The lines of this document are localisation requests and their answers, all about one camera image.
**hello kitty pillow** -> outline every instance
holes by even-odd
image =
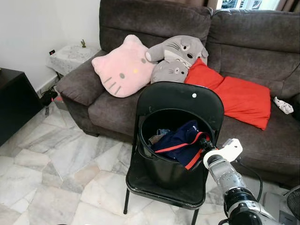
[[[137,36],[128,35],[120,47],[92,60],[95,72],[111,95],[124,98],[150,82],[155,64],[145,58],[147,50]]]

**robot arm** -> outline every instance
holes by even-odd
[[[230,164],[242,152],[238,139],[228,139],[220,150],[203,158],[205,167],[223,193],[229,225],[278,225],[273,216],[256,201],[242,176]]]

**sofa armrest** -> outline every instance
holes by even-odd
[[[106,54],[105,51],[99,51],[91,59],[64,76],[57,84],[57,91],[75,102],[86,106],[91,105],[105,91],[91,61],[95,57]]]
[[[294,109],[292,116],[300,121],[300,93],[292,97],[291,105]]]

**sofa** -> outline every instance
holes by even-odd
[[[266,130],[224,117],[218,138],[238,138],[242,162],[263,179],[286,187],[299,184],[300,175],[300,14],[193,7],[162,0],[101,0],[99,38],[102,56],[135,34],[151,47],[176,35],[199,38],[209,52],[208,66],[270,88],[294,106],[286,115],[271,104]],[[77,125],[89,135],[132,141],[135,109],[142,90],[126,98],[111,96],[86,61],[57,85]],[[234,163],[243,174],[248,170]]]

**gray plush toy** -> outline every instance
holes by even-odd
[[[183,83],[188,75],[188,68],[179,61],[158,63],[152,72],[151,83],[158,81],[172,81]]]
[[[198,57],[207,64],[208,52],[200,39],[185,35],[169,38],[146,52],[146,58],[150,62],[163,59],[167,62],[178,60],[187,68],[190,68]]]

